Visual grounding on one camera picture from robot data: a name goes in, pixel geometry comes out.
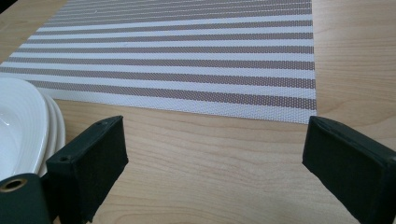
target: white stripe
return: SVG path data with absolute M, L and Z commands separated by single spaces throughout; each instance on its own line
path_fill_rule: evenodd
M 225 7 L 217 7 L 217 6 L 215 6 L 213 8 L 208 8 L 208 9 L 214 9 L 214 8 L 215 9 L 236 8 L 236 7 L 227 7 L 227 4 L 230 4 L 230 3 L 235 3 L 235 2 L 222 3 L 223 5 L 226 5 Z M 213 6 L 213 5 L 218 5 L 218 4 L 219 3 L 195 4 L 195 5 L 190 5 L 189 7 L 192 8 L 192 7 L 199 7 L 199 6 Z M 289 3 L 286 3 L 286 4 L 285 3 L 280 3 L 280 4 L 272 4 L 272 5 L 264 5 L 264 6 L 281 6 L 281 5 L 289 6 L 289 5 L 300 5 L 300 4 L 305 4 L 305 3 L 290 3 L 290 4 Z M 105 13 L 107 13 L 107 14 L 108 13 L 113 13 L 113 14 L 118 13 L 117 15 L 152 14 L 152 12 L 142 12 L 142 10 L 139 10 L 139 9 L 137 10 L 137 12 L 132 13 L 132 14 L 125 14 L 124 12 L 133 12 L 133 11 L 136 11 L 136 9 L 118 10 L 118 8 L 124 9 L 125 7 L 128 7 L 128 6 L 120 6 L 120 5 L 118 5 L 118 6 L 115 6 L 115 7 L 106 7 L 106 12 Z M 102 15 L 101 16 L 101 15 L 96 14 L 95 13 L 96 9 L 97 9 L 97 6 L 93 6 L 91 8 L 84 7 L 83 9 L 72 9 L 72 10 L 68 9 L 67 11 L 61 11 L 60 13 L 57 13 L 57 15 L 54 18 L 51 18 L 50 20 L 51 21 L 62 21 L 62 20 L 68 20 L 68 19 L 83 19 L 84 20 L 84 19 L 88 19 L 88 18 L 105 18 L 105 17 L 109 18 L 109 17 L 111 17 L 111 15 Z M 159 13 L 159 12 L 161 12 L 161 13 L 163 13 L 163 12 L 170 12 L 170 13 L 175 12 L 175 13 L 177 13 L 177 12 L 200 11 L 200 10 L 202 10 L 200 8 L 178 10 L 178 9 L 180 9 L 180 6 L 176 6 L 176 7 L 167 7 L 167 6 L 165 6 L 165 7 L 151 7 L 149 9 L 158 9 L 158 11 L 155 12 L 155 13 Z M 63 12 L 70 12 L 70 11 L 77 12 L 77 13 L 63 13 Z
M 307 8 L 298 8 L 298 9 L 300 9 L 300 10 L 302 10 L 302 9 L 311 9 L 310 7 L 307 7 Z M 267 11 L 267 12 L 275 12 L 275 11 L 289 11 L 288 9 L 280 9 L 280 10 L 263 10 L 263 11 L 261 11 L 261 12 L 264 12 L 264 11 Z M 244 13 L 253 13 L 253 12 L 256 12 L 256 10 L 252 10 L 252 11 L 244 11 Z M 179 19 L 181 19 L 181 18 L 183 18 L 183 17 L 188 17 L 188 16 L 190 16 L 191 14 L 190 13 L 188 13 L 188 12 L 186 12 L 187 14 L 183 14 L 183 15 L 177 15 L 178 16 L 178 18 Z M 240 12 L 229 12 L 229 13 L 227 13 L 227 14 L 237 14 L 237 13 L 240 13 Z M 212 12 L 212 13 L 199 13 L 199 14 L 192 14 L 194 17 L 196 17 L 196 16 L 207 16 L 207 15 L 212 15 L 212 16 L 214 16 L 214 15 L 220 15 L 221 13 L 218 13 L 218 12 Z M 77 24 L 79 24 L 79 23 L 82 23 L 81 25 L 83 25 L 84 23 L 85 24 L 91 24 L 91 23 L 93 23 L 93 22 L 96 22 L 96 23 L 98 23 L 98 24 L 102 24 L 102 23 L 105 23 L 105 22 L 109 22 L 109 21 L 111 21 L 111 22 L 114 22 L 114 23 L 125 23 L 125 22 L 128 22 L 128 21 L 133 21 L 133 20 L 140 20 L 140 19 L 157 19 L 157 20 L 165 20 L 166 18 L 174 18 L 175 17 L 175 14 L 172 14 L 172 15 L 166 15 L 166 16 L 149 16 L 149 17 L 135 17 L 135 18 L 114 18 L 114 17 L 110 17 L 110 18 L 108 18 L 108 19 L 100 19 L 100 18 L 97 18 L 96 20 L 91 20 L 91 21 L 84 21 L 83 19 L 81 19 L 81 20 L 77 20 L 77 21 L 56 21 L 56 22 L 50 22 L 50 21 L 48 21 L 47 22 L 47 24 L 48 25 L 66 25 L 66 26 L 68 26 L 68 25 L 70 25 L 70 24 L 74 24 L 74 25 L 77 25 Z
M 67 63 L 10 63 L 3 62 L 3 67 L 61 69 L 72 71 L 104 71 L 129 73 L 173 73 L 189 75 L 213 75 L 234 77 L 295 77 L 315 79 L 313 70 L 259 69 L 259 68 L 217 68 L 217 67 L 176 67 L 176 66 L 136 66 L 112 64 L 67 64 Z
M 313 62 L 314 54 L 298 53 L 25 53 L 14 52 L 17 58 L 66 59 L 164 59 L 164 60 L 230 60 L 230 61 L 299 61 Z
M 312 15 L 243 17 L 243 18 L 223 18 L 223 19 L 206 19 L 206 20 L 189 20 L 189 21 L 149 21 L 149 22 L 103 24 L 103 25 L 40 27 L 37 31 L 50 32 L 50 31 L 96 30 L 96 29 L 118 29 L 118 28 L 133 28 L 133 27 L 151 27 L 151 26 L 171 26 L 171 25 L 260 22 L 260 21 L 312 21 Z
M 134 1 L 134 3 L 138 3 L 138 2 L 152 2 L 152 1 L 158 1 L 158 0 L 142 0 L 142 1 Z M 66 6 L 69 6 L 69 5 L 80 5 L 80 3 L 82 3 L 82 4 L 87 4 L 87 0 L 69 0 L 67 3 L 66 3 Z M 105 1 L 95 1 L 95 3 L 108 3 L 108 0 L 105 0 Z
M 101 33 L 77 35 L 31 35 L 29 39 L 87 39 L 114 38 L 134 36 L 172 36 L 172 35 L 244 35 L 244 34 L 272 34 L 272 33 L 312 33 L 312 26 L 293 27 L 262 27 L 262 28 L 232 28 L 232 29 L 201 29 L 201 30 L 173 30 L 128 33 Z
M 172 4 L 172 3 L 188 3 L 188 2 L 198 3 L 198 4 L 189 5 L 189 7 L 196 7 L 196 6 L 211 6 L 211 5 L 215 5 L 215 4 L 230 4 L 230 3 L 239 3 L 239 2 L 241 2 L 241 1 L 230 1 L 230 2 L 226 2 L 226 3 L 212 3 L 212 4 L 210 4 L 210 3 L 209 4 L 208 3 L 202 4 L 201 3 L 201 4 L 199 4 L 199 2 L 202 2 L 202 1 L 203 0 L 200 0 L 200 1 L 159 2 L 159 3 L 148 3 L 148 4 L 143 4 L 143 5 L 139 4 L 138 6 L 142 7 L 142 6 L 158 6 L 158 5 L 160 5 L 161 7 L 149 7 L 148 9 L 154 9 L 154 8 L 161 9 L 161 8 L 169 8 L 169 6 L 167 6 L 167 5 L 168 4 Z M 265 2 L 265 1 L 262 1 L 262 0 L 253 0 L 253 1 L 246 1 L 246 2 L 258 2 L 258 1 Z M 120 3 L 118 3 L 118 2 L 112 2 L 111 3 L 110 2 L 109 3 L 108 1 L 106 1 L 104 4 L 100 4 L 102 2 L 95 1 L 94 4 L 91 4 L 91 5 L 88 5 L 88 6 L 86 6 L 86 5 L 69 6 L 69 4 L 67 4 L 64 7 L 62 7 L 62 9 L 60 11 L 61 12 L 68 12 L 68 11 L 89 10 L 89 9 L 80 9 L 80 10 L 78 10 L 79 7 L 84 7 L 84 8 L 86 8 L 86 7 L 106 7 L 106 9 L 108 9 L 108 8 L 114 8 L 114 7 L 109 7 L 109 6 L 119 6 L 120 4 L 130 4 L 131 5 L 131 4 L 136 4 L 138 2 L 147 3 L 148 1 L 133 1 L 132 3 L 128 3 L 128 2 L 120 2 Z
M 112 43 L 55 43 L 22 44 L 21 49 L 103 49 L 103 48 L 160 48 L 160 47 L 269 47 L 269 46 L 314 46 L 313 39 L 273 40 L 201 40 L 157 42 L 112 42 Z
M 198 1 L 183 1 L 183 2 L 202 2 L 202 1 L 204 1 L 204 0 L 198 0 Z M 151 2 L 151 0 L 144 0 L 144 1 L 133 1 L 133 2 L 131 2 L 131 3 L 128 3 L 128 2 L 110 2 L 109 3 L 109 1 L 95 1 L 94 2 L 94 6 L 95 7 L 104 7 L 104 6 L 113 6 L 113 5 L 119 5 L 119 4 L 136 4 L 136 3 L 139 3 L 139 2 L 144 2 L 144 3 L 147 3 L 147 2 Z M 160 2 L 160 3 L 149 3 L 149 4 L 144 4 L 144 5 L 139 5 L 140 7 L 142 7 L 142 6 L 152 6 L 152 5 L 167 5 L 167 4 L 171 4 L 171 3 L 179 3 L 180 1 L 178 1 L 178 2 L 168 2 L 168 3 L 162 3 L 162 2 Z M 64 7 L 62 7 L 62 11 L 68 11 L 70 8 L 76 8 L 76 7 L 86 7 L 86 5 L 84 5 L 84 4 L 70 4 L 70 3 L 67 3 Z
M 168 99 L 160 97 L 117 95 L 100 92 L 61 91 L 39 88 L 53 98 L 108 105 L 127 105 L 144 108 L 176 110 L 191 113 L 220 115 L 246 119 L 270 119 L 288 122 L 308 123 L 315 110 L 287 108 L 268 105 L 239 105 L 217 102 Z
M 2 77 L 16 77 L 13 73 L 2 73 Z M 18 74 L 18 78 L 51 81 L 73 84 L 88 85 L 106 85 L 116 87 L 132 88 L 149 88 L 179 91 L 206 91 L 206 92 L 224 92 L 236 94 L 253 94 L 253 95 L 274 95 L 285 97 L 300 97 L 315 99 L 316 92 L 312 89 L 270 87 L 270 86 L 247 86 L 247 85 L 228 85 L 228 84 L 211 84 L 197 82 L 177 82 L 177 81 L 153 81 L 153 80 L 130 80 L 104 77 L 58 77 L 47 75 L 30 75 Z

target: table surface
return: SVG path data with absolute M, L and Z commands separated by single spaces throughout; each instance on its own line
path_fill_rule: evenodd
M 0 15 L 0 62 L 65 0 Z M 396 1 L 313 0 L 318 114 L 396 149 Z M 358 223 L 301 164 L 306 125 L 57 100 L 67 141 L 123 115 L 129 163 L 93 223 Z

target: wooden tabletop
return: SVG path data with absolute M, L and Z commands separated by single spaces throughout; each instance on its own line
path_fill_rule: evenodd
M 65 0 L 0 15 L 0 62 Z M 318 114 L 396 149 L 396 1 L 313 0 Z M 70 141 L 123 115 L 129 163 L 93 223 L 358 223 L 301 164 L 306 125 L 57 101 Z

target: white plate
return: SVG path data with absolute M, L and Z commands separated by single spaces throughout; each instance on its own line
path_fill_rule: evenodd
M 0 78 L 0 180 L 37 174 L 47 146 L 49 111 L 35 86 Z
M 38 171 L 38 175 L 43 176 L 47 172 L 46 160 L 51 157 L 55 153 L 56 143 L 57 143 L 57 132 L 58 132 L 58 120 L 56 118 L 56 112 L 54 105 L 52 104 L 51 98 L 42 93 L 44 99 L 47 103 L 47 108 L 49 111 L 49 140 L 47 142 L 46 153 L 44 154 L 44 159 L 41 163 L 40 170 Z
M 58 120 L 57 141 L 55 147 L 55 151 L 58 151 L 59 149 L 64 147 L 64 144 L 66 142 L 66 129 L 64 126 L 64 116 L 62 115 L 61 109 L 56 104 L 56 102 L 52 98 L 49 98 L 49 101 L 52 103 L 55 109 L 56 119 Z

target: wood grain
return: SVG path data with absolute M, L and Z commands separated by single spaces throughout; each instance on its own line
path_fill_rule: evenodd
M 0 15 L 0 62 L 66 1 Z M 318 114 L 396 149 L 396 2 L 313 0 Z M 301 165 L 306 125 L 57 101 L 73 139 L 124 116 L 129 164 L 93 223 L 358 223 Z

